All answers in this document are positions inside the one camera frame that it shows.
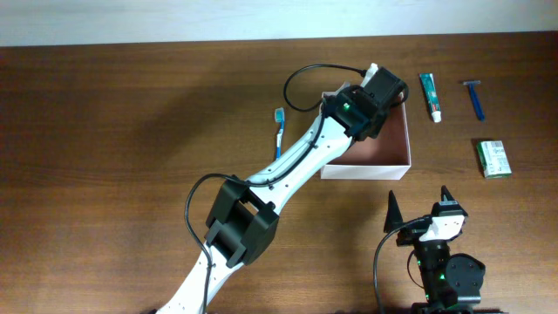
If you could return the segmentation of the pink cardboard box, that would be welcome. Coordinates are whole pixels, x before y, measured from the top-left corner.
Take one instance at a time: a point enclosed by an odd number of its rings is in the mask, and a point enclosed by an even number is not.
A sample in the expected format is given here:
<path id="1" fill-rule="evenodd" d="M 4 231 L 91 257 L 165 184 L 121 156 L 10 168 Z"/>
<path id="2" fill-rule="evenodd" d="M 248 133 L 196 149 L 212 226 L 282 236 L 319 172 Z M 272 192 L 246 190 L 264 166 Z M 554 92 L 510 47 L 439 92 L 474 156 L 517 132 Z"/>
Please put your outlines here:
<path id="1" fill-rule="evenodd" d="M 320 170 L 323 180 L 398 181 L 412 165 L 405 105 L 391 109 L 376 139 L 355 142 Z"/>

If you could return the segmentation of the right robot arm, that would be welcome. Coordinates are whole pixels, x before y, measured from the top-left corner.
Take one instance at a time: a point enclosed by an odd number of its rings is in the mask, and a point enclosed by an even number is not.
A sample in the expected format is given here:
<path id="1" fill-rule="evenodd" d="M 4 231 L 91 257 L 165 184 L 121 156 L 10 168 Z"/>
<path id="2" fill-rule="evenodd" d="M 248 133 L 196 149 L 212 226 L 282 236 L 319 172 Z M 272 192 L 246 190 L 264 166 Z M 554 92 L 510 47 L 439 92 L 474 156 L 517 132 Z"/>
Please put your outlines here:
<path id="1" fill-rule="evenodd" d="M 450 253 L 449 243 L 462 234 L 468 213 L 447 187 L 440 197 L 430 214 L 404 222 L 390 192 L 384 232 L 396 235 L 399 247 L 411 246 L 417 258 L 426 301 L 413 304 L 411 313 L 472 313 L 481 301 L 486 266 L 467 254 Z"/>

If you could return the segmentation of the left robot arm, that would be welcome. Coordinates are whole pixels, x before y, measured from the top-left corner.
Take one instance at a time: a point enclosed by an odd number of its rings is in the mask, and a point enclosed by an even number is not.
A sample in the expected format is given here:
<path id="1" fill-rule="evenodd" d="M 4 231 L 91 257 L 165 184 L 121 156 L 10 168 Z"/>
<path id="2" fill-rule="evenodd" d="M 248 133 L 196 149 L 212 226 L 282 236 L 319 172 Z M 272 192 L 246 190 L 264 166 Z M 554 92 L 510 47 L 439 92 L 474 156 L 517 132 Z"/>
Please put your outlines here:
<path id="1" fill-rule="evenodd" d="M 314 104 L 308 131 L 260 172 L 223 181 L 203 237 L 194 238 L 198 260 L 160 313 L 203 313 L 229 277 L 253 263 L 274 240 L 280 214 L 310 177 L 358 141 L 375 139 L 391 109 L 402 105 L 408 85 L 382 66 L 359 71 L 362 82 L 343 84 Z"/>

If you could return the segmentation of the green white soap box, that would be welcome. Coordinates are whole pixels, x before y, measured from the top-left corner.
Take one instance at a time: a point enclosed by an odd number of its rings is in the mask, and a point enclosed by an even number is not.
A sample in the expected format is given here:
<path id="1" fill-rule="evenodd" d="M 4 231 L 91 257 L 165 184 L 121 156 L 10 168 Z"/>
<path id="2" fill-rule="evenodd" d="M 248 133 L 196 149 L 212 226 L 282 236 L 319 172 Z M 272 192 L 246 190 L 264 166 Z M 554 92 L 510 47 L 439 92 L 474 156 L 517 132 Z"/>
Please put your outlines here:
<path id="1" fill-rule="evenodd" d="M 476 144 L 482 173 L 486 179 L 509 177 L 512 174 L 501 140 L 484 140 Z"/>

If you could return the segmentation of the green toothpaste tube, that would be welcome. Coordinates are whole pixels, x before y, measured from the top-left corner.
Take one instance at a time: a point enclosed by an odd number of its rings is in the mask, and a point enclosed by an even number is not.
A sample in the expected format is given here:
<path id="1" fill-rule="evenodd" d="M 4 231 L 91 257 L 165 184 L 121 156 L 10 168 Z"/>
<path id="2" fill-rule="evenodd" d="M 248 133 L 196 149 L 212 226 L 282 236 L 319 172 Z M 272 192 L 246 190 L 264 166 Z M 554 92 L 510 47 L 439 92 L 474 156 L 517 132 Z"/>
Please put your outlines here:
<path id="1" fill-rule="evenodd" d="M 428 109 L 434 123 L 439 123 L 441 118 L 441 109 L 439 105 L 439 98 L 435 88 L 435 83 L 432 73 L 420 73 L 419 78 L 423 86 Z"/>

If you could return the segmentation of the blue white toothbrush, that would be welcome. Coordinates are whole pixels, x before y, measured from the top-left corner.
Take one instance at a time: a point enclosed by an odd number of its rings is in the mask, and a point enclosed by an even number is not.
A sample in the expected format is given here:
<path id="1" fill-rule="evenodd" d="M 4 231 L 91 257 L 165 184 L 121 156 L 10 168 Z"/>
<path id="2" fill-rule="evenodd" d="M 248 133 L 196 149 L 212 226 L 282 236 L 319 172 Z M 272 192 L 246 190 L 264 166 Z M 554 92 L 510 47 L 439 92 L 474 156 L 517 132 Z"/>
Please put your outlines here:
<path id="1" fill-rule="evenodd" d="M 279 126 L 276 133 L 276 159 L 278 160 L 282 154 L 282 135 L 285 127 L 285 112 L 282 107 L 275 109 L 274 119 Z"/>

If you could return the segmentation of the blue disposable razor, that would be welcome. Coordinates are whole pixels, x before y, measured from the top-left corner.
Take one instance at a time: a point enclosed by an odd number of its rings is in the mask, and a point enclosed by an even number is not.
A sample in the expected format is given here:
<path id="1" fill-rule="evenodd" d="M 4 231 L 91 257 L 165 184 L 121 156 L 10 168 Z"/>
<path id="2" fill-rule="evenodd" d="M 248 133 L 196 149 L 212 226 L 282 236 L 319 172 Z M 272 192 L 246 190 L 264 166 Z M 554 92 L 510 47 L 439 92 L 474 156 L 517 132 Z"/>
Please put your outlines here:
<path id="1" fill-rule="evenodd" d="M 464 86 L 466 86 L 468 91 L 469 91 L 469 95 L 470 95 L 471 101 L 473 103 L 473 109 L 475 111 L 477 119 L 479 121 L 484 121 L 486 117 L 485 117 L 482 105 L 480 103 L 478 94 L 475 90 L 475 86 L 479 85 L 480 81 L 479 80 L 467 80 L 467 81 L 463 81 L 462 84 Z"/>

